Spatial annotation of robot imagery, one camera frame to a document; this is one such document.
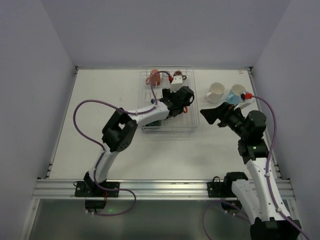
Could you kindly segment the light blue ceramic mug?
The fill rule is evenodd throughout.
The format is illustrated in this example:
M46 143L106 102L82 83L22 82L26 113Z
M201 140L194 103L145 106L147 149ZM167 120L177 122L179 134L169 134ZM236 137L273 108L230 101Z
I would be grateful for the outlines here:
M241 94L246 92L246 88L241 84L235 84L231 87L226 98L226 102L231 105L237 105L241 101Z

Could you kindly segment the white faceted ceramic mug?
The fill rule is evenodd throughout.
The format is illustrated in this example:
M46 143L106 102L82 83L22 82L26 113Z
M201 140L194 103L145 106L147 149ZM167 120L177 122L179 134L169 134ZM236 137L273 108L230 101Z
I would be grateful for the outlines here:
M225 93L225 86L220 82L210 85L208 93L204 96L205 100L211 104L217 104Z

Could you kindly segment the pink ceramic mug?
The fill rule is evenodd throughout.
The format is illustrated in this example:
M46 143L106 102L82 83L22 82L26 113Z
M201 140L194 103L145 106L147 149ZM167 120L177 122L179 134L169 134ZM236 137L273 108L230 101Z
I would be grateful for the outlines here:
M158 69L153 69L150 75L146 78L145 83L147 85L152 85L153 87L159 86L161 84L161 74Z

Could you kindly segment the dark green ceramic mug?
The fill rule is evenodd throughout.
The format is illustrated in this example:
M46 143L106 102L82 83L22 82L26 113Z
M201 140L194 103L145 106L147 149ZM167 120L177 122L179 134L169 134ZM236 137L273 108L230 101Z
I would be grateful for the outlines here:
M146 127L160 127L162 125L161 120L153 121L151 123L146 124Z

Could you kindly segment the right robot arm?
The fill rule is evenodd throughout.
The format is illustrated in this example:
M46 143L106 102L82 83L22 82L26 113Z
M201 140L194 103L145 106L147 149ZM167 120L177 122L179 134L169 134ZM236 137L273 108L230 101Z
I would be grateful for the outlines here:
M238 152L248 169L253 185L243 172L228 172L223 183L240 201L250 221L253 240L296 240L301 224L293 220L277 187L269 150L263 139L267 117L258 110L243 116L241 109L227 102L200 113L212 125L229 127L239 136Z

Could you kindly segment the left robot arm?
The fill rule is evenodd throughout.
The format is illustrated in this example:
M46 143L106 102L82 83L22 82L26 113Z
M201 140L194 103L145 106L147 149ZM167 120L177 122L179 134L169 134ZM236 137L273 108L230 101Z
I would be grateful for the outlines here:
M155 100L150 106L135 111L115 110L102 129L101 153L93 167L85 174L83 180L89 192L99 196L109 191L103 184L118 154L127 149L138 129L148 124L174 118L183 113L185 107L195 100L193 90L182 86L178 91L162 89L162 98Z

